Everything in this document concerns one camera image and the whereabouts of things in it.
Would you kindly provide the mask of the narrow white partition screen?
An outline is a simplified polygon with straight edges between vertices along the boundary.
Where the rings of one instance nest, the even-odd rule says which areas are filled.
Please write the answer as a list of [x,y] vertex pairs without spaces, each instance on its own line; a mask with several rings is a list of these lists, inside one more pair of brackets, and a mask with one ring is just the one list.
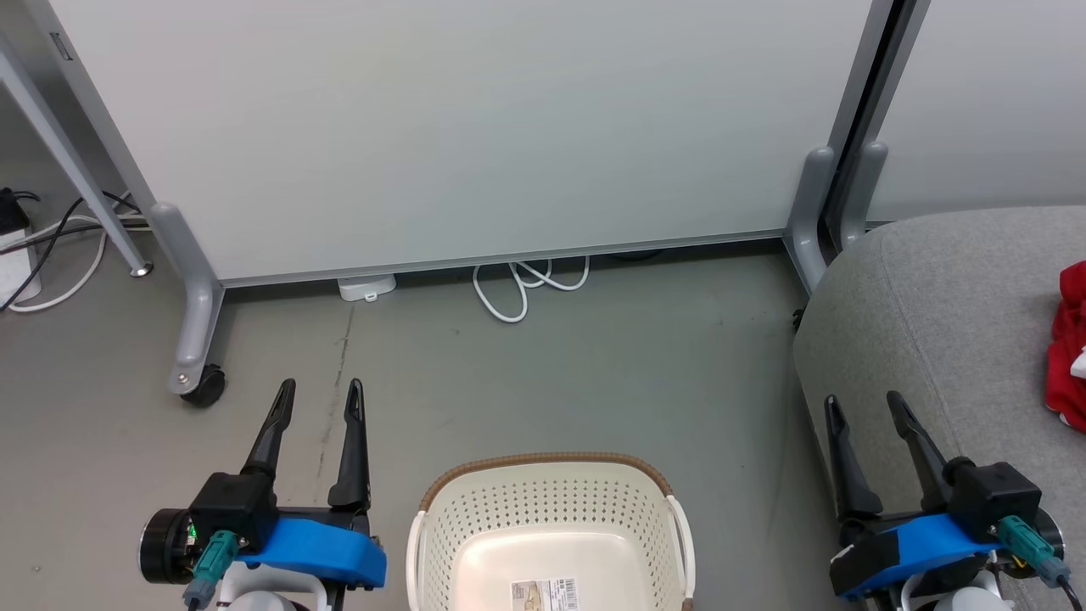
[[1086,0],[919,0],[868,222],[1086,205]]

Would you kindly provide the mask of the grey fabric sofa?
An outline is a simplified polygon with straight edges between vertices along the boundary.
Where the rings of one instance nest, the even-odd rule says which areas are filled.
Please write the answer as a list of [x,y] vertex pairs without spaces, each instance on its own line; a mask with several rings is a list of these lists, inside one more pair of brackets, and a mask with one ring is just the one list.
[[826,455],[825,398],[884,509],[920,509],[893,427],[899,392],[947,459],[1008,462],[1043,492],[1086,608],[1086,434],[1047,407],[1064,268],[1086,260],[1086,206],[967,211],[891,222],[845,249],[804,309],[794,353]]

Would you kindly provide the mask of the grey partition foot with caster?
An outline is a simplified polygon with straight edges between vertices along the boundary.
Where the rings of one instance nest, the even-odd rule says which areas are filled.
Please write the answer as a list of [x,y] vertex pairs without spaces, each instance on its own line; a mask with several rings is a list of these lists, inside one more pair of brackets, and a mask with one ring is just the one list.
[[177,206],[156,202],[148,220],[185,289],[185,313],[168,382],[168,390],[180,397],[193,390],[210,362],[225,289]]

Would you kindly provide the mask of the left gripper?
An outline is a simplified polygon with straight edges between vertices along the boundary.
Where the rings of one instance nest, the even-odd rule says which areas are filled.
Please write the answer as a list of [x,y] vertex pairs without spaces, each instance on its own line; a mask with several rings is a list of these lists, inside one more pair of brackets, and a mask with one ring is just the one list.
[[213,474],[189,507],[162,509],[148,520],[139,544],[139,571],[148,583],[189,583],[194,577],[200,553],[217,531],[229,531],[238,538],[239,553],[260,552],[282,518],[314,519],[368,534],[365,512],[372,498],[365,397],[359,379],[351,379],[348,389],[343,410],[345,432],[338,478],[328,492],[329,507],[277,507],[272,478],[276,476],[283,434],[294,415],[295,394],[295,380],[285,379],[241,474]]

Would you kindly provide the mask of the black caster wheel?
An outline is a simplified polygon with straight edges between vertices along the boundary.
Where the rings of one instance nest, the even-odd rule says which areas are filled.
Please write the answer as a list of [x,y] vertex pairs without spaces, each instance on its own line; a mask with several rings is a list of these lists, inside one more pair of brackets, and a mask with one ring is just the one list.
[[203,367],[200,380],[193,390],[185,392],[180,398],[188,405],[195,407],[210,407],[215,402],[220,400],[222,392],[226,389],[227,378],[220,370],[220,365],[209,362]]

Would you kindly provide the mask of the white power strip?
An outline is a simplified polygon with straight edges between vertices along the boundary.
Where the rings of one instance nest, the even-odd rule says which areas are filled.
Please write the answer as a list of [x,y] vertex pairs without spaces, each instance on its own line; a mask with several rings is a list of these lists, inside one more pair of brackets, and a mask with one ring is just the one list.
[[[21,228],[11,233],[0,233],[0,250],[4,250],[30,239],[31,228]],[[0,254],[0,306],[11,297],[13,291],[23,285],[38,263],[35,246],[16,249],[10,254]]]

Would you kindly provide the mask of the wide white partition screen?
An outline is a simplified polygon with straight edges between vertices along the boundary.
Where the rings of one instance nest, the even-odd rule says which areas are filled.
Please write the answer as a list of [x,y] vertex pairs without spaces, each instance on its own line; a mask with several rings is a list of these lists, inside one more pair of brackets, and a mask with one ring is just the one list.
[[782,233],[876,0],[25,0],[224,283]]

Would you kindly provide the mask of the small white power adapter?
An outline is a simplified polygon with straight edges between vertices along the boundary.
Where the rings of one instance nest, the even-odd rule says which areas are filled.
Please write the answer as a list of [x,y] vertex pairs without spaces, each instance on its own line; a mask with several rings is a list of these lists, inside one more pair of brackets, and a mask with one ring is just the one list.
[[342,277],[338,278],[336,283],[341,300],[346,302],[372,303],[381,295],[391,293],[397,287],[396,277],[393,273]]

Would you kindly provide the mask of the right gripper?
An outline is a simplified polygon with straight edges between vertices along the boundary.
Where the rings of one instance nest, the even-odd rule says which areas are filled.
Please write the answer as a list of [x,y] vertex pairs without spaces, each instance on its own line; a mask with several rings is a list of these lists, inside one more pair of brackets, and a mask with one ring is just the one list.
[[[1008,462],[978,467],[967,457],[947,461],[900,392],[887,392],[893,427],[906,441],[921,487],[921,509],[884,513],[879,495],[866,483],[853,448],[849,427],[836,395],[825,399],[831,483],[837,504],[838,544],[846,547],[861,536],[891,530],[919,517],[948,514],[967,534],[994,539],[982,527],[998,527],[1003,517],[1027,523],[1064,558],[1064,537],[1055,519],[1040,507],[1041,491]],[[943,474],[954,482],[947,483]]]

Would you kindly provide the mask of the black power plug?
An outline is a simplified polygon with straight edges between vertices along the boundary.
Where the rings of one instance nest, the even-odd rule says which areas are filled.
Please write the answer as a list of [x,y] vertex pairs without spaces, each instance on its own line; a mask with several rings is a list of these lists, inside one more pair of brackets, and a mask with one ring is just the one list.
[[24,193],[11,188],[0,188],[0,236],[24,232],[30,228],[30,217],[20,205],[24,196]]

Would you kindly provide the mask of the cream perforated laundry basket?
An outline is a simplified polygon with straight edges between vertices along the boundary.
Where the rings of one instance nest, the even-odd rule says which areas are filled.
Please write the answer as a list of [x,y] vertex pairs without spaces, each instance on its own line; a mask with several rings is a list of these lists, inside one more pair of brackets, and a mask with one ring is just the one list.
[[695,611],[696,553],[662,472],[606,451],[459,464],[405,549],[411,611],[512,611],[512,583],[577,580],[581,611]]

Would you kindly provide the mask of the printed basket label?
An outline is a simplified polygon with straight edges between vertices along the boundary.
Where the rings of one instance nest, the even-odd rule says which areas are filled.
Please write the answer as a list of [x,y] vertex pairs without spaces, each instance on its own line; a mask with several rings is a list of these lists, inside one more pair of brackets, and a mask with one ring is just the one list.
[[512,611],[581,611],[577,580],[512,583]]

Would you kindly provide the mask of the grey table leg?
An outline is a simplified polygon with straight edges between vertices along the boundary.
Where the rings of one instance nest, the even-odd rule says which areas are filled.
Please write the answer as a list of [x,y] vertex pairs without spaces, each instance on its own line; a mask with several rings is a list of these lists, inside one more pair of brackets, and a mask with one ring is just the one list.
[[37,86],[31,81],[31,75],[20,62],[17,53],[4,34],[0,31],[0,84],[4,86],[8,93],[15,101],[20,112],[30,120],[31,127],[48,148],[50,154],[58,162],[59,167],[70,178],[89,206],[105,236],[109,236],[119,254],[131,267],[132,277],[143,277],[153,270],[151,260],[144,258],[143,254],[132,243],[131,236],[119,220],[112,205],[109,204],[102,190],[98,188],[92,173],[84,163],[81,156],[70,140],[70,136],[64,131],[56,119],[54,112],[43,99]]

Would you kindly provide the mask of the red garment with white trim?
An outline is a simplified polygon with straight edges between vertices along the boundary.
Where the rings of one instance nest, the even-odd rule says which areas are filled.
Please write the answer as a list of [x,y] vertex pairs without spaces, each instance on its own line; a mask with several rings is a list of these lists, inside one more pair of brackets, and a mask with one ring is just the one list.
[[1059,290],[1061,298],[1047,351],[1044,405],[1058,413],[1064,425],[1086,434],[1086,362],[1079,374],[1074,372],[1076,360],[1086,355],[1086,260],[1061,271]]

